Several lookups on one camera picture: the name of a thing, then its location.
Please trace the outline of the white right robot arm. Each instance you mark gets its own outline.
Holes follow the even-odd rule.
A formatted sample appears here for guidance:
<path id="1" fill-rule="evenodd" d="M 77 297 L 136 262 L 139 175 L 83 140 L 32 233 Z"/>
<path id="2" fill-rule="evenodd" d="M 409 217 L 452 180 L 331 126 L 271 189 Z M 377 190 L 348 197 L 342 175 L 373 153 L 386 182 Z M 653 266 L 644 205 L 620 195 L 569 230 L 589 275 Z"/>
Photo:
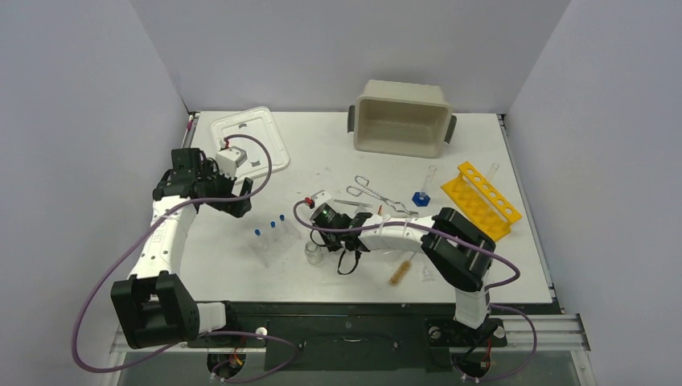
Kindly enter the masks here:
<path id="1" fill-rule="evenodd" d="M 486 331 L 490 297 L 486 289 L 495 242 L 462 214 L 444 207 L 433 216 L 383 218 L 367 211 L 350 217 L 328 203 L 309 200 L 310 222 L 321 228 L 329 250 L 344 248 L 362 253 L 397 250 L 424 254 L 455 289 L 454 333 L 464 343 L 474 343 Z"/>

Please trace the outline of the small glass jar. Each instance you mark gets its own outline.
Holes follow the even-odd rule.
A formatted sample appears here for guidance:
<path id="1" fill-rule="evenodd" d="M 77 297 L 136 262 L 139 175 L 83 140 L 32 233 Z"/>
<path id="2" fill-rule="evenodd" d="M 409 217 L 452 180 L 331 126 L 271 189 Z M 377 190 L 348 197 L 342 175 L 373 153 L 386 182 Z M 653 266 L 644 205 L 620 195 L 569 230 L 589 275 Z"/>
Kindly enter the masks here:
<path id="1" fill-rule="evenodd" d="M 312 240 L 305 245 L 305 255 L 310 265 L 319 265 L 324 260 L 322 248 Z"/>

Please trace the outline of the metal tweezers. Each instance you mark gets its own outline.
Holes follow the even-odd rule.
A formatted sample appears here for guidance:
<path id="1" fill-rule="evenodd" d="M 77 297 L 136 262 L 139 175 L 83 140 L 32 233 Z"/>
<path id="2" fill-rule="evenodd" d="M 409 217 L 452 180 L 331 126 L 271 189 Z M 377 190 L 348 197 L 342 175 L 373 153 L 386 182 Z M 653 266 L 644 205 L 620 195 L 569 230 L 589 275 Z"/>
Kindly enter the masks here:
<path id="1" fill-rule="evenodd" d="M 342 205 L 348 205 L 348 206 L 354 206 L 354 207 L 368 207 L 368 208 L 373 207 L 373 205 L 370 203 L 363 203 L 363 202 L 358 202 L 358 201 L 350 201 L 350 200 L 342 200 L 342 199 L 333 199 L 333 201 L 335 203 L 339 203 Z"/>

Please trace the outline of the beige plastic tub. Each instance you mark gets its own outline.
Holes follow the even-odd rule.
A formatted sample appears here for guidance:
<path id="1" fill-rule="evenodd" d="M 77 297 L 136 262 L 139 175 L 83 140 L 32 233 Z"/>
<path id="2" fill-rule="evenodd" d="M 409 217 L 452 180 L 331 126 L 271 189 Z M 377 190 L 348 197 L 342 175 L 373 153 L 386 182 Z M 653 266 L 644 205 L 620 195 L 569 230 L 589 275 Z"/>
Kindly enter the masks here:
<path id="1" fill-rule="evenodd" d="M 347 112 L 356 150 L 438 158 L 457 118 L 436 85 L 369 80 Z"/>

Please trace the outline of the graduated cylinder blue base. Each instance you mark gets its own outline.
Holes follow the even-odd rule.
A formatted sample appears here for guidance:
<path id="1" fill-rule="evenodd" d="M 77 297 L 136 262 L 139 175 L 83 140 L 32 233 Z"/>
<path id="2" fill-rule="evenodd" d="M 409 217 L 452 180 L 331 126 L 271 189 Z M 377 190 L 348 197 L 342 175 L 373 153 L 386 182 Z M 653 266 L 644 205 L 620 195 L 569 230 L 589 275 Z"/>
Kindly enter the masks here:
<path id="1" fill-rule="evenodd" d="M 413 194 L 412 201 L 417 207 L 427 207 L 430 202 L 429 188 L 433 182 L 433 177 L 438 168 L 435 165 L 431 165 L 428 168 L 428 172 L 425 175 L 424 181 L 421 185 L 421 189 Z"/>

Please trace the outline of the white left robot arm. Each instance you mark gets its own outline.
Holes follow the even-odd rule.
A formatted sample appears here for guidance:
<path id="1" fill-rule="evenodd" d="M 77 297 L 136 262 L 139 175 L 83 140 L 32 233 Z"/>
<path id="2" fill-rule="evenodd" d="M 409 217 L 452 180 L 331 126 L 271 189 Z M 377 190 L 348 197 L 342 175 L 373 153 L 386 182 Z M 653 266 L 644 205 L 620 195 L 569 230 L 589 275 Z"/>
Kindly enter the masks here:
<path id="1" fill-rule="evenodd" d="M 230 318 L 226 302 L 196 302 L 178 275 L 199 199 L 241 218 L 251 208 L 245 179 L 239 194 L 232 189 L 236 170 L 247 159 L 238 147 L 209 158 L 199 148 L 174 149 L 172 167 L 152 192 L 155 227 L 127 279 L 115 281 L 110 297 L 127 343 L 133 349 L 190 342 L 206 333 L 221 346 L 239 338 L 240 324 Z"/>

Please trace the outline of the clear glass funnel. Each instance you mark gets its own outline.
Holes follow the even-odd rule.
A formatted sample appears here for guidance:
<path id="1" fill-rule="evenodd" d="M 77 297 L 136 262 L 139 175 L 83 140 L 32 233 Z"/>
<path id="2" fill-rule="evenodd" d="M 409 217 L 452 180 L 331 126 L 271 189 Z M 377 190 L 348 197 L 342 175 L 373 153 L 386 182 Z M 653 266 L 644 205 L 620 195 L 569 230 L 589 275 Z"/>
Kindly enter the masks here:
<path id="1" fill-rule="evenodd" d="M 421 266 L 421 280 L 423 282 L 435 281 L 433 273 L 431 272 L 429 266 L 425 262 L 423 262 Z"/>

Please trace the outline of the yellow test tube rack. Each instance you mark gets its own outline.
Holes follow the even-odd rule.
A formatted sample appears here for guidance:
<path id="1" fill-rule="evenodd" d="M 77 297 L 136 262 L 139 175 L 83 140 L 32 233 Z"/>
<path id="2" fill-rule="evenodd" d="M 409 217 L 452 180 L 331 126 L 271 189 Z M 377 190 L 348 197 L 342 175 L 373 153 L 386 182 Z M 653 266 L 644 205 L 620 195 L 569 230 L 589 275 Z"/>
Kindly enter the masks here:
<path id="1" fill-rule="evenodd" d="M 457 170 L 458 176 L 443 184 L 442 191 L 471 223 L 493 241 L 501 240 L 522 215 L 471 163 Z"/>

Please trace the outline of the metal crucible tongs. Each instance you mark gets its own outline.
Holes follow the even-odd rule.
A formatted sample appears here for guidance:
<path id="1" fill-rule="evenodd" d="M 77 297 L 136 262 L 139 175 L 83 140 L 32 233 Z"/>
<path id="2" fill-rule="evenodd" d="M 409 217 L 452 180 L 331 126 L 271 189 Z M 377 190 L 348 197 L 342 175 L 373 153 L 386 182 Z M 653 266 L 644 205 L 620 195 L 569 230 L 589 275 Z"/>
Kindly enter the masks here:
<path id="1" fill-rule="evenodd" d="M 394 212 L 400 213 L 407 216 L 416 216 L 417 211 L 410 210 L 404 203 L 396 200 L 389 199 L 388 197 L 382 195 L 381 193 L 373 190 L 370 187 L 370 180 L 362 175 L 356 175 L 354 178 L 354 183 L 346 187 L 346 192 L 353 197 L 360 197 L 361 195 L 367 195 L 373 199 L 379 200 L 382 204 L 390 207 Z"/>

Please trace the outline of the test tube brush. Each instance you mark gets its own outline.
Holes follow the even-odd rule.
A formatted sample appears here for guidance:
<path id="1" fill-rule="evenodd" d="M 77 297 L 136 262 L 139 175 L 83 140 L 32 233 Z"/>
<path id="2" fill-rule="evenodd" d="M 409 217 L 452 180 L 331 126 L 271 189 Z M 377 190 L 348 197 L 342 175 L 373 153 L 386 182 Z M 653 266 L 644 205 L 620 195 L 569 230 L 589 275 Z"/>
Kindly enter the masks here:
<path id="1" fill-rule="evenodd" d="M 396 268 L 395 272 L 388 280 L 390 286 L 398 286 L 406 277 L 408 272 L 413 266 L 413 259 L 416 257 L 417 253 L 411 253 L 406 257 Z"/>

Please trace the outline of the large clear test tube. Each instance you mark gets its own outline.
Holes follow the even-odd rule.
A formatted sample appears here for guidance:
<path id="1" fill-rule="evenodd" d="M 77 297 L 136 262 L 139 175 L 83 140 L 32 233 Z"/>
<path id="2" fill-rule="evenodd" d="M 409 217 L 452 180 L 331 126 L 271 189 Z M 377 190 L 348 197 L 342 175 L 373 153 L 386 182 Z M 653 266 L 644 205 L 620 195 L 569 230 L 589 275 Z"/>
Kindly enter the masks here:
<path id="1" fill-rule="evenodd" d="M 493 178 L 495 177 L 497 171 L 499 170 L 499 164 L 497 162 L 493 162 L 488 169 L 487 173 L 485 174 L 485 179 L 488 183 L 492 183 Z"/>

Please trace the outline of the white plastic tub lid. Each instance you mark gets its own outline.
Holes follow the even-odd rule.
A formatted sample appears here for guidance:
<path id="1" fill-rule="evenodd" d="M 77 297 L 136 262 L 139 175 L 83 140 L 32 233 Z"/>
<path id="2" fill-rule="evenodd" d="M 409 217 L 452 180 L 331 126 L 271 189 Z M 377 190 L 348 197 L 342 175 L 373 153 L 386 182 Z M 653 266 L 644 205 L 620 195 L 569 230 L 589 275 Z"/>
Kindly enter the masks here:
<path id="1" fill-rule="evenodd" d="M 266 107 L 223 117 L 214 121 L 210 129 L 216 147 L 213 159 L 224 139 L 247 152 L 247 161 L 237 170 L 236 181 L 239 183 L 245 178 L 267 175 L 269 167 L 273 172 L 283 170 L 290 163 L 272 113 Z"/>

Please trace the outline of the black base frame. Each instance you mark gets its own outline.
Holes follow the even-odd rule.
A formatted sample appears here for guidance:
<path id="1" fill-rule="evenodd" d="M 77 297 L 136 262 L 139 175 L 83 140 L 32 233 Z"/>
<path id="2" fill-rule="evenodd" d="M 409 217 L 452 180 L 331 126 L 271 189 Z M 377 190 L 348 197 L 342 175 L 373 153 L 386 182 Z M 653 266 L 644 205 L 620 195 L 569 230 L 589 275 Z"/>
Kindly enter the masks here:
<path id="1" fill-rule="evenodd" d="M 277 337 L 270 343 L 256 337 L 203 336 L 191 348 L 228 349 L 243 357 L 249 348 L 265 349 L 265 369 L 297 357 L 292 371 L 391 371 L 422 368 L 451 372 L 484 366 L 488 347 L 509 348 L 512 328 L 502 318 L 558 315 L 556 304 L 511 304 L 495 310 L 480 332 L 454 321 L 452 303 L 287 303 L 234 302 L 228 305 L 229 331 L 265 328 Z"/>

